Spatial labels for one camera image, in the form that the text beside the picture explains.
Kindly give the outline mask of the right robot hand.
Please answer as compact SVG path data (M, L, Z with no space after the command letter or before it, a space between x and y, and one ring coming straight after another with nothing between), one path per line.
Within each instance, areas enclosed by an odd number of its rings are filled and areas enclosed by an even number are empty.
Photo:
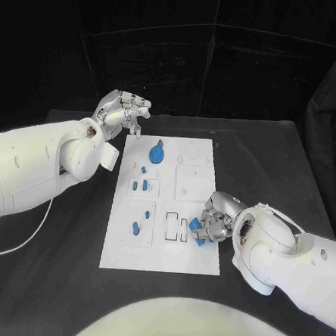
M204 242L221 242L230 238L238 216L247 208L239 199L215 191L204 204L201 218L189 223L191 236L201 246Z

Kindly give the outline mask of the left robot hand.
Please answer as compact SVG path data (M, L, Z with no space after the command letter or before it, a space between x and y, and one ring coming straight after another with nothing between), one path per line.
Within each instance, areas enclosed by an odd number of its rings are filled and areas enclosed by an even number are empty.
M127 128L130 135L140 138L142 129L138 118L148 119L151 105L147 99L115 89L100 100L92 119L100 126L106 142L117 137L123 128Z

